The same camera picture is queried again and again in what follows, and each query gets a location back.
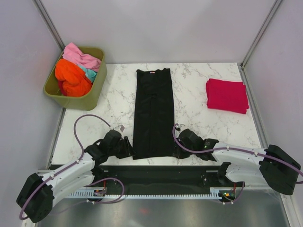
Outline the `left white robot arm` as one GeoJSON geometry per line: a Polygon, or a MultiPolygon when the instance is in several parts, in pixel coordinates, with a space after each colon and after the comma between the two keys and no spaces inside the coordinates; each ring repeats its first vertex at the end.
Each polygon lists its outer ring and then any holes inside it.
{"type": "Polygon", "coordinates": [[[84,186],[101,185],[104,175],[100,165],[109,157],[122,159],[133,155],[128,137],[110,130],[103,139],[86,147],[78,159],[44,175],[31,174],[16,200],[21,208],[19,218],[28,218],[33,223],[41,221],[72,192],[84,186]]]}

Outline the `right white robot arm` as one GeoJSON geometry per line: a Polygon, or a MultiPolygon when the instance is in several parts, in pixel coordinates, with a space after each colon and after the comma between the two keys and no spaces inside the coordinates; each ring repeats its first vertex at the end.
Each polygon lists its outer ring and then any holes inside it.
{"type": "Polygon", "coordinates": [[[267,148],[232,146],[216,139],[202,139],[190,129],[175,124],[172,136],[181,156],[194,154],[204,161],[218,163],[217,181],[222,186],[245,183],[248,186],[271,189],[292,195],[300,184],[301,166],[276,145],[267,148]]]}

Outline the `black t shirt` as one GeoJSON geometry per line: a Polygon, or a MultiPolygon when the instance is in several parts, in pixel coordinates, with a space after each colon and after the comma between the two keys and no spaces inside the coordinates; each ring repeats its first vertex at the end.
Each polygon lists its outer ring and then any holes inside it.
{"type": "Polygon", "coordinates": [[[170,69],[136,72],[133,159],[170,157],[175,120],[170,69]]]}

